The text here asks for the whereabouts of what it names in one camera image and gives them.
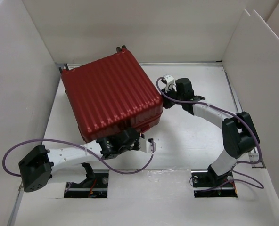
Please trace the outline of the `red suitcase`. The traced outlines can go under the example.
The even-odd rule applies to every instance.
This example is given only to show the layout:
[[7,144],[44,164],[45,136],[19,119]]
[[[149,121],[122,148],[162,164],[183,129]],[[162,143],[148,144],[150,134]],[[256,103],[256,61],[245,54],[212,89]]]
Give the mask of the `red suitcase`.
[[146,132],[160,122],[163,99],[126,46],[73,69],[61,80],[83,140],[134,128]]

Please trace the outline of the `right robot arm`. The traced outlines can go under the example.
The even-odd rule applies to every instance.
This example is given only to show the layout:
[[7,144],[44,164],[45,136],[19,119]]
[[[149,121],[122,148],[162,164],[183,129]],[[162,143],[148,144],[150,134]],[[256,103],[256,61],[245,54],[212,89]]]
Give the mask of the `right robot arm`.
[[259,153],[256,163],[261,162],[260,139],[249,113],[232,113],[205,102],[205,97],[195,95],[188,78],[176,80],[167,75],[158,78],[157,82],[165,85],[164,88],[157,85],[165,109],[180,105],[184,111],[210,122],[222,131],[223,151],[207,168],[208,190],[233,183],[234,179],[228,179],[228,174],[242,162],[240,158],[244,154],[255,148]]

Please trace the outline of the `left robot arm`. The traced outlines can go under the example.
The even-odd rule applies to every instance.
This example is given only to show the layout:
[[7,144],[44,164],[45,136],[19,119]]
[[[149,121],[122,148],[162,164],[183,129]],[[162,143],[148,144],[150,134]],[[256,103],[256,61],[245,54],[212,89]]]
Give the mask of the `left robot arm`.
[[63,168],[91,161],[114,159],[129,150],[147,150],[143,135],[133,128],[80,147],[46,149],[45,145],[38,145],[18,164],[24,191],[37,191],[49,180],[53,183],[58,177],[56,172]]

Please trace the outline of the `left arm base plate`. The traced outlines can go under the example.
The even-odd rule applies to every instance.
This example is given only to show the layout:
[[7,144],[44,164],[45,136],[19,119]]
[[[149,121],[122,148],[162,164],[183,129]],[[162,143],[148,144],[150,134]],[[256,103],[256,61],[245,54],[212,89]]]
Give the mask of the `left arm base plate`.
[[88,185],[66,182],[64,198],[107,198],[109,172],[95,171],[94,173],[96,179]]

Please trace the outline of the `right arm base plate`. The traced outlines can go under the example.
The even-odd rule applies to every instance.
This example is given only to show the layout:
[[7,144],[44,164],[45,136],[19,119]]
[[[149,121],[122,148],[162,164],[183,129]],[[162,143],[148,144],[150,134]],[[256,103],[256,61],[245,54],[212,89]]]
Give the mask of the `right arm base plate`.
[[190,185],[193,187],[195,198],[237,198],[236,186],[228,179],[233,179],[231,172],[213,182],[207,174],[207,170],[192,170]]

